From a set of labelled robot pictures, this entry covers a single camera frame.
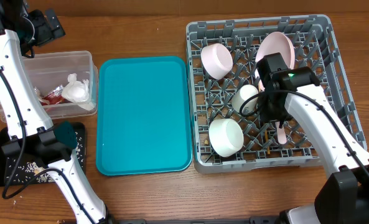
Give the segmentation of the red snack wrapper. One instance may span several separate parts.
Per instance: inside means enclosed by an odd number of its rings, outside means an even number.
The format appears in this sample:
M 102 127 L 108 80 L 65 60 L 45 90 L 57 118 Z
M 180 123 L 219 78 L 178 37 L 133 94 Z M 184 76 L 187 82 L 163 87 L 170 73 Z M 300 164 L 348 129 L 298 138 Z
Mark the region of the red snack wrapper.
M 54 88 L 51 92 L 49 92 L 43 99 L 43 105 L 56 105 L 64 101 L 62 96 L 63 85 L 59 85 Z

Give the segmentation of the wooden chopstick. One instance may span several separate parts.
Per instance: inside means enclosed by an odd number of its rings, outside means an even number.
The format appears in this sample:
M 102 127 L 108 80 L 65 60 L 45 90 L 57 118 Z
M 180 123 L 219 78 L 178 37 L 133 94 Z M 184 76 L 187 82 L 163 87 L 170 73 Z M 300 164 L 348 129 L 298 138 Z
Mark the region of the wooden chopstick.
M 268 143 L 269 142 L 269 138 L 268 138 L 268 131 L 267 130 L 264 132 L 264 137 L 265 137 L 266 143 Z M 270 155 L 271 152 L 270 152 L 269 145 L 266 146 L 266 150 L 267 150 L 267 155 Z

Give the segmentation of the food scraps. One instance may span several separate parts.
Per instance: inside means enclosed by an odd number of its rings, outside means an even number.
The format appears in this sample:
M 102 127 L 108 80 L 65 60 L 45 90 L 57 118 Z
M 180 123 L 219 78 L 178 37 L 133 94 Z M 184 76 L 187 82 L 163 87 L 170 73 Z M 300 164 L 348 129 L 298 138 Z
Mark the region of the food scraps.
M 75 131 L 77 147 L 76 147 L 76 155 L 79 162 L 80 167 L 85 172 L 86 166 L 86 145 L 87 145 L 87 135 L 84 129 L 78 129 Z M 14 166 L 17 163 L 17 159 L 13 157 L 6 157 L 5 159 L 5 171 L 2 183 L 5 184 L 9 176 L 12 173 Z M 43 171 L 43 167 L 39 167 L 36 162 L 23 162 L 21 161 L 17 167 L 16 172 L 12 178 L 11 185 L 24 185 L 31 179 L 33 179 L 39 172 Z M 48 174 L 42 174 L 40 177 L 36 177 L 35 181 L 32 184 L 46 184 L 53 182 L 53 179 Z

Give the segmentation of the pink plate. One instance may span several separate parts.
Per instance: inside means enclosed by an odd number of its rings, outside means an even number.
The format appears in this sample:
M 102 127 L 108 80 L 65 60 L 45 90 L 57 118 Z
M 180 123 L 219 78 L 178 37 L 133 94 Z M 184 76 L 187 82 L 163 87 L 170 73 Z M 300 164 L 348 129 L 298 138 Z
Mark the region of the pink plate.
M 284 35 L 282 32 L 272 32 L 267 35 L 262 41 L 257 54 L 256 54 L 256 70 L 255 78 L 260 78 L 258 83 L 259 91 L 264 91 L 264 85 L 262 82 L 262 72 L 260 72 L 258 62 L 263 59 L 264 56 L 280 53 L 283 58 L 282 61 L 278 61 L 278 64 L 273 64 L 269 72 L 277 72 L 279 69 L 293 69 L 295 64 L 295 53 L 292 41 Z

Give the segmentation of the white plastic fork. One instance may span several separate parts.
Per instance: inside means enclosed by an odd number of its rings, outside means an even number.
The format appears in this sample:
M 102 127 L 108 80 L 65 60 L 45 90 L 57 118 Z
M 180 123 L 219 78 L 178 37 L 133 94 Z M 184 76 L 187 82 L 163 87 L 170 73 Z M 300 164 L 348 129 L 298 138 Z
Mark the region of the white plastic fork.
M 279 144 L 285 144 L 287 143 L 286 133 L 283 127 L 280 127 L 280 122 L 277 121 L 275 123 L 276 125 L 276 133 L 277 133 L 277 139 Z

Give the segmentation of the pale green cup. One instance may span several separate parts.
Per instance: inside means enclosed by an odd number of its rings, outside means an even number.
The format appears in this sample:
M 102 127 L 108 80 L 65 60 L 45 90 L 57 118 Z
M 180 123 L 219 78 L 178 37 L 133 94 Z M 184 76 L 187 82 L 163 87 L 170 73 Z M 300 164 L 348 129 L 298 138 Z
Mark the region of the pale green cup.
M 258 89 L 253 86 L 253 85 L 244 85 L 242 86 L 233 96 L 233 98 L 231 99 L 231 104 L 233 109 L 236 112 L 240 112 L 240 107 L 241 105 L 248 99 L 251 98 L 252 96 L 258 94 L 259 91 Z M 247 114 L 250 113 L 254 110 L 255 105 L 257 103 L 257 98 L 254 98 L 253 100 L 249 101 L 243 108 L 243 113 Z

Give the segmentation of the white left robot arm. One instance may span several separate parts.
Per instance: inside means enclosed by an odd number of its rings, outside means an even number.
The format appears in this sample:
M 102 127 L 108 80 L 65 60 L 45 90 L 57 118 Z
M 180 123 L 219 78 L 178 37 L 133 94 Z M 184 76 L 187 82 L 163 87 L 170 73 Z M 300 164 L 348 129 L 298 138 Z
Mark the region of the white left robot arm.
M 70 204 L 77 223 L 115 223 L 78 162 L 72 124 L 53 124 L 25 70 L 23 59 L 34 58 L 35 46 L 64 35 L 52 9 L 29 12 L 24 1 L 0 1 L 0 103 L 10 138 L 2 150 L 17 162 L 29 156 L 43 167 Z

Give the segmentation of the pale green bowl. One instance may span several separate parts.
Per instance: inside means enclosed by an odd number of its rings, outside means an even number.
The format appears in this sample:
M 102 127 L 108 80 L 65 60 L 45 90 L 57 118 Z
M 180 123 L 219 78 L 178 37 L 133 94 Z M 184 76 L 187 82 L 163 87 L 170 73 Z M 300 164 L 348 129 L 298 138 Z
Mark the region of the pale green bowl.
M 240 125 L 233 119 L 215 119 L 208 131 L 213 150 L 222 157 L 230 157 L 237 153 L 244 143 Z

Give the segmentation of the pink bowl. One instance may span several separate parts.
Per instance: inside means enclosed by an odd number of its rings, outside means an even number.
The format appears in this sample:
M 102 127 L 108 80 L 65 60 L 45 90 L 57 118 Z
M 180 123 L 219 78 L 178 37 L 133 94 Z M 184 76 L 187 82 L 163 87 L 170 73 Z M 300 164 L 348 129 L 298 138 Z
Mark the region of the pink bowl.
M 212 44 L 201 50 L 201 61 L 205 71 L 220 80 L 233 68 L 230 51 L 223 44 Z

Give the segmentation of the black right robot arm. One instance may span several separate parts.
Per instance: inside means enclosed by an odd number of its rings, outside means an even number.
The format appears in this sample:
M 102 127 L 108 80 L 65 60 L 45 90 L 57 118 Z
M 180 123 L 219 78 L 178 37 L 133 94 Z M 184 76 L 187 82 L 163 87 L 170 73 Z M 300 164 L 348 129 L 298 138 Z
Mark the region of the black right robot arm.
M 327 181 L 310 205 L 281 212 L 277 223 L 369 223 L 369 152 L 350 134 L 309 67 L 291 70 L 279 53 L 257 64 L 263 121 L 294 118 L 316 150 Z

